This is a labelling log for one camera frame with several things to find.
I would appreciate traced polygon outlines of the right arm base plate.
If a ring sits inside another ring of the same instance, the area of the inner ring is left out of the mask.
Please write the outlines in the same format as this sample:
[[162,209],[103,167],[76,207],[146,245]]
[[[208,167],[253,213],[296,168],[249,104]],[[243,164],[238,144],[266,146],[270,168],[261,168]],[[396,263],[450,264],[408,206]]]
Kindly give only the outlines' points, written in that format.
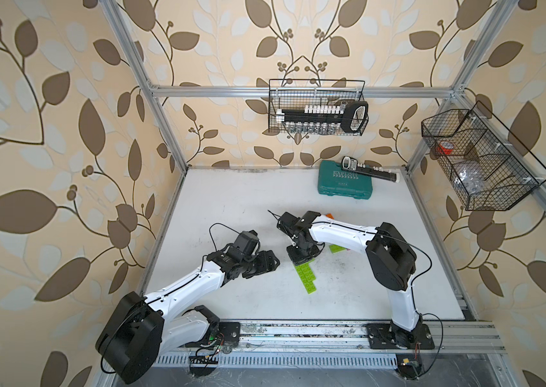
[[370,349],[433,350],[436,348],[429,327],[422,320],[411,331],[398,327],[394,322],[374,322],[365,327]]

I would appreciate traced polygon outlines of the green brick lowest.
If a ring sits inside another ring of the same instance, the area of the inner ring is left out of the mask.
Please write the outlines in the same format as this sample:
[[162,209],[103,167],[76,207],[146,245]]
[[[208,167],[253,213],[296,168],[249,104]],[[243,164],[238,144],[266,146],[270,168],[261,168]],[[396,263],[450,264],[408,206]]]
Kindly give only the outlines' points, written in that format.
[[303,286],[308,294],[315,293],[317,291],[313,282],[303,282]]

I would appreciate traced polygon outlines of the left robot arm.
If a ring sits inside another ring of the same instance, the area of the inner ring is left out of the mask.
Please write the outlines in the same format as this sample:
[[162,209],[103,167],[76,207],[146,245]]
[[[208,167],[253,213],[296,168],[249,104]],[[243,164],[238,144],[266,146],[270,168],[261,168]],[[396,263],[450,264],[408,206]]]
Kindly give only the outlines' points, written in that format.
[[234,242],[203,256],[197,269],[171,285],[144,296],[128,293],[95,344],[102,371],[130,385],[167,351],[188,343],[220,345],[220,319],[197,301],[234,279],[274,272],[279,265],[273,251],[261,250],[257,232],[240,232]]

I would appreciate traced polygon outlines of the green brick long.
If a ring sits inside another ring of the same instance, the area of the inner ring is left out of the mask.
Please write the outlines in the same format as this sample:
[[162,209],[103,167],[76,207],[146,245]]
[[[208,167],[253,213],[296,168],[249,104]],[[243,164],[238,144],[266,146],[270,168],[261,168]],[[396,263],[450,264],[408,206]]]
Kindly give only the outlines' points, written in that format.
[[315,279],[316,279],[316,276],[315,274],[313,273],[309,263],[306,263],[303,265],[303,273],[304,273],[304,276],[305,276],[305,280],[307,282],[314,282]]

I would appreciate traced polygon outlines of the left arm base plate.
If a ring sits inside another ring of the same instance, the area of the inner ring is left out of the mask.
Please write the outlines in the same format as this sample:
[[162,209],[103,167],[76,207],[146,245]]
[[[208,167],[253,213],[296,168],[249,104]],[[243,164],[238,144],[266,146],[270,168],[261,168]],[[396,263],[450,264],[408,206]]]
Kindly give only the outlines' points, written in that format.
[[231,352],[239,346],[241,337],[240,322],[218,322],[212,324],[198,341],[183,344],[183,348],[203,348],[220,346],[223,352]]

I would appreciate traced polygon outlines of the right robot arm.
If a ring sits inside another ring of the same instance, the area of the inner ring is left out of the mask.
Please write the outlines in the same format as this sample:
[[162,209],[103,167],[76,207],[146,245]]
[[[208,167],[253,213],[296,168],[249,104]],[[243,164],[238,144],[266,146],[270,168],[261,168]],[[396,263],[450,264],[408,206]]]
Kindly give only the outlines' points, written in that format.
[[301,217],[285,212],[276,221],[277,229],[292,241],[287,253],[296,266],[319,256],[323,244],[337,245],[366,256],[375,279],[388,291],[392,325],[405,332],[417,327],[420,315],[411,291],[416,253],[392,224],[353,225],[315,211]]

